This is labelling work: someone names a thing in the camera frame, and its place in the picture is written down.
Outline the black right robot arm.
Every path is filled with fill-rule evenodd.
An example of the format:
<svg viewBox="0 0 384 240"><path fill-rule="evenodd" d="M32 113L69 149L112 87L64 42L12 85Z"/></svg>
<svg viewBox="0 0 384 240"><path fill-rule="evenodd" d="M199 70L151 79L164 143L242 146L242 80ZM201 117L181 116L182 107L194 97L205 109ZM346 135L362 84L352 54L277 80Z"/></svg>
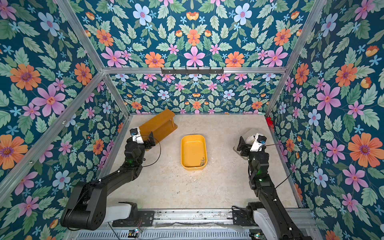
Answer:
<svg viewBox="0 0 384 240"><path fill-rule="evenodd" d="M311 240L296 226L279 199L268 173L270 155L266 152L266 141L262 134L251 135L248 141L241 136L236 148L241 157L247 158L249 185L259 199L248 204L248 215L268 240Z"/></svg>

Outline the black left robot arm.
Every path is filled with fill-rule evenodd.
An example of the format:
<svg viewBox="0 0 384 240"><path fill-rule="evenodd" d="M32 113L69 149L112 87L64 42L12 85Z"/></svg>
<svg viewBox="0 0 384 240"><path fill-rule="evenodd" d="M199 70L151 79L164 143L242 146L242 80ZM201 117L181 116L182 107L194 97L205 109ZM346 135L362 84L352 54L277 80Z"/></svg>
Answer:
<svg viewBox="0 0 384 240"><path fill-rule="evenodd" d="M153 132L139 142L140 135L131 135L125 146L125 161L117 171L90 183L77 184L62 213L60 224L67 229L96 230L107 216L107 197L122 185L137 179L143 169L145 151L159 141Z"/></svg>

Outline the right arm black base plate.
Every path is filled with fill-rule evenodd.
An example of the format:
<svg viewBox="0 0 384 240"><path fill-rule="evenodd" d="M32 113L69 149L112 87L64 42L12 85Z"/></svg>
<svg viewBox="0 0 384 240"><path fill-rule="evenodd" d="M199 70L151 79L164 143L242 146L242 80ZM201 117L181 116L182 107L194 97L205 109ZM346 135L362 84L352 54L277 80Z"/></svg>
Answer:
<svg viewBox="0 0 384 240"><path fill-rule="evenodd" d="M232 210L232 217L233 217L233 224L234 225L242 226L242 227L250 227L250 226L256 225L256 223L250 217L250 214L247 211L247 209L240 208L237 206L232 206L231 210Z"/></svg>

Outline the yellow plastic storage tray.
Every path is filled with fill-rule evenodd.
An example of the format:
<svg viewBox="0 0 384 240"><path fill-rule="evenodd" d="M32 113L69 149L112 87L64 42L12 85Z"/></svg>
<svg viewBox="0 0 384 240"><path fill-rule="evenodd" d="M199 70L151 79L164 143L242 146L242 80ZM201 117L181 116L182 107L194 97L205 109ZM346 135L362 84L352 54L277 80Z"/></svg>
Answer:
<svg viewBox="0 0 384 240"><path fill-rule="evenodd" d="M202 135L187 135L181 140L181 164L187 171L202 170L208 163L206 139Z"/></svg>

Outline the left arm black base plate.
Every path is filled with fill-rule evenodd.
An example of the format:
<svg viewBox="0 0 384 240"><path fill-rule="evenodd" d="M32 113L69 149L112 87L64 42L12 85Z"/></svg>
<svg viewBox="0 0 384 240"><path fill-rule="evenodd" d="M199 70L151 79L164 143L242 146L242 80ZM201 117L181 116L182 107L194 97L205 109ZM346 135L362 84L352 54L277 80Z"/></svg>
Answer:
<svg viewBox="0 0 384 240"><path fill-rule="evenodd" d="M126 219L113 221L112 226L117 228L151 227L154 218L154 211L138 210L130 213Z"/></svg>

